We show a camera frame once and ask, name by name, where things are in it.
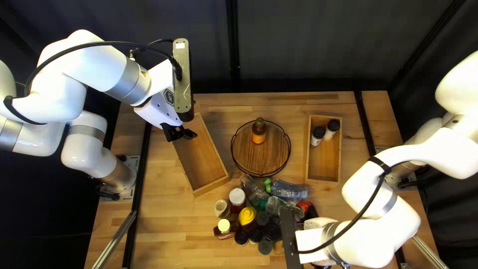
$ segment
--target black cable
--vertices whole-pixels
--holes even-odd
[[[349,223],[347,224],[347,226],[345,226],[345,228],[343,228],[340,232],[338,232],[338,234],[334,235],[331,239],[327,240],[325,243],[321,244],[320,246],[316,247],[316,248],[313,248],[313,249],[310,249],[310,250],[299,250],[299,254],[310,254],[310,253],[314,253],[316,251],[319,251],[327,246],[329,246],[330,244],[334,243],[337,239],[339,239],[346,231],[348,231],[357,221],[359,221],[359,219],[363,216],[363,214],[365,213],[365,211],[367,211],[367,209],[369,208],[369,206],[372,204],[373,200],[375,199],[375,196],[377,196],[377,193],[379,193],[379,190],[380,190],[380,187],[382,186],[382,183],[383,183],[383,179],[385,178],[384,175],[380,176],[379,177],[379,182],[377,183],[377,187],[375,188],[375,190],[373,191],[372,195],[370,196],[369,200],[367,201],[367,203],[363,206],[362,210],[360,210],[360,212],[355,216],[355,218]]]
[[[66,55],[70,52],[73,52],[73,51],[76,51],[76,50],[79,50],[79,49],[88,48],[88,47],[96,47],[96,46],[110,46],[110,45],[133,46],[133,47],[138,47],[138,48],[142,48],[142,49],[145,49],[145,50],[151,50],[153,52],[161,54],[164,57],[166,57],[171,62],[171,64],[173,65],[173,71],[174,71],[174,74],[176,75],[176,77],[178,79],[181,79],[181,77],[182,77],[182,69],[181,69],[181,66],[179,65],[179,63],[173,58],[173,56],[169,55],[168,53],[166,53],[163,50],[153,48],[153,47],[150,47],[148,45],[142,45],[142,44],[137,44],[137,43],[133,43],[133,42],[123,42],[123,41],[91,42],[91,43],[85,43],[85,44],[73,46],[73,47],[68,48],[64,51],[61,51],[61,52],[51,56],[46,61],[44,61],[42,64],[40,64],[37,68],[35,68],[35,70],[32,72],[32,74],[28,77],[28,80],[27,80],[27,83],[26,83],[26,86],[25,86],[25,95],[27,96],[30,93],[30,88],[32,87],[32,82],[33,82],[33,79],[35,78],[35,76],[38,75],[38,73],[40,73],[40,71],[46,65],[53,62],[54,60],[60,58],[63,55]]]
[[[170,43],[173,43],[173,40],[172,39],[169,39],[169,38],[161,38],[161,39],[156,39],[154,41],[151,41],[149,42],[148,44],[146,44],[147,46],[153,46],[153,45],[157,45],[159,43],[163,43],[163,42],[170,42]],[[142,48],[134,48],[134,49],[130,49],[129,53],[129,58],[136,58],[136,56],[141,53],[141,52],[144,52],[144,49]]]
[[[147,45],[148,45],[148,46],[152,46],[152,45],[156,45],[156,44],[163,43],[163,42],[173,43],[173,40],[172,40],[172,39],[169,39],[169,38],[161,38],[161,39],[157,39],[157,40],[151,41],[151,42],[149,42]]]

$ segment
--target black cap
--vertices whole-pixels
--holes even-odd
[[[234,235],[234,239],[236,240],[236,243],[238,243],[239,245],[244,245],[245,243],[247,243],[247,240],[249,240],[249,237],[247,236],[245,232],[239,231],[239,232],[236,232],[236,234]]]
[[[278,240],[282,236],[280,226],[275,223],[268,224],[264,228],[264,236],[271,241]]]
[[[249,239],[253,243],[258,243],[262,239],[262,231],[261,230],[254,230],[251,232]]]
[[[327,123],[327,129],[329,129],[332,132],[337,131],[339,127],[340,127],[340,122],[338,120],[330,120],[329,123]]]
[[[267,255],[272,251],[272,243],[267,240],[261,240],[259,242],[259,252],[263,255]]]
[[[322,137],[324,137],[325,134],[326,134],[326,129],[322,126],[317,126],[316,128],[314,128],[314,131],[312,132],[312,135],[317,139],[321,139]]]
[[[269,213],[265,211],[257,212],[257,215],[256,215],[257,225],[264,227],[267,225],[267,223],[269,223],[269,219],[270,219]]]

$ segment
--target bottle cap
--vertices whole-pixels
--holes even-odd
[[[267,255],[271,251],[272,251],[272,243],[270,241],[263,239],[259,242],[259,252],[262,255]]]
[[[227,219],[222,219],[217,223],[219,231],[227,233],[231,229],[231,223]]]
[[[264,229],[265,237],[270,241],[276,241],[281,238],[281,228],[275,223],[268,224]]]
[[[246,223],[246,224],[250,223],[255,216],[256,216],[256,213],[254,212],[254,209],[250,207],[243,208],[239,213],[239,219],[240,219],[241,225],[244,225],[243,223]]]
[[[256,223],[257,225],[261,226],[261,227],[264,227],[267,225],[267,223],[269,223],[269,213],[265,212],[265,211],[261,211],[261,212],[258,212],[257,213],[257,216],[256,216]]]
[[[241,188],[232,189],[229,193],[229,201],[231,201],[233,205],[242,205],[245,200],[246,194]]]
[[[236,240],[236,243],[238,245],[245,245],[247,243],[247,240],[249,240],[247,234],[243,231],[236,232],[234,235],[234,239]]]
[[[312,135],[317,139],[321,139],[322,137],[324,137],[325,134],[326,134],[326,129],[322,126],[317,126],[316,128],[314,128],[314,131],[312,132]]]
[[[253,230],[250,233],[249,240],[253,243],[258,243],[262,239],[262,231],[261,230]]]
[[[267,201],[261,200],[257,205],[257,211],[264,211],[266,209]]]
[[[264,126],[264,119],[262,117],[259,117],[256,119],[256,122],[254,123],[257,127],[261,128]]]
[[[269,184],[271,183],[271,181],[272,181],[271,178],[266,178],[266,179],[264,179],[264,181],[263,181],[263,182],[264,182],[264,186],[269,185]]]
[[[329,129],[332,132],[337,131],[340,128],[340,122],[338,120],[330,120],[329,123],[327,123],[327,129]]]

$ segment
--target metal base plate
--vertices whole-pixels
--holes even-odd
[[[124,163],[132,170],[132,172],[134,174],[134,180],[136,181],[136,173],[138,171],[138,166],[140,164],[140,157],[139,156],[126,156],[126,158],[127,159]],[[102,196],[99,198],[99,201],[100,202],[132,202],[135,187],[136,187],[136,185],[133,185],[133,187],[131,187],[131,189],[129,189],[128,191],[120,193],[119,194],[120,195],[119,200],[117,200],[117,201],[114,201],[111,198],[102,197]],[[100,191],[112,193],[108,190],[107,186],[101,187]]]

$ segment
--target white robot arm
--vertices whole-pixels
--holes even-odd
[[[37,69],[58,53],[93,42],[103,40],[86,30],[75,31],[46,46]],[[58,148],[68,125],[63,164],[101,180],[112,192],[129,190],[134,184],[132,172],[103,148],[106,120],[83,110],[86,90],[90,86],[133,106],[143,119],[165,129],[168,141],[191,139],[195,134],[182,128],[183,121],[194,117],[189,48],[183,38],[175,42],[174,58],[170,56],[150,70],[110,45],[73,50],[41,68],[24,97],[16,97],[13,75],[0,61],[0,149],[49,156]]]
[[[424,126],[426,138],[419,135],[409,145],[384,150],[370,158],[342,189],[345,201],[360,212],[377,187],[380,177],[407,161],[429,164],[456,179],[466,179],[478,172],[478,52],[453,68],[438,85],[436,100],[449,114]],[[301,263],[321,266],[386,266],[394,252],[410,239],[420,226],[420,217],[387,185],[381,185],[375,199],[358,220],[332,244],[312,252],[337,235],[350,221],[315,218],[296,231]]]

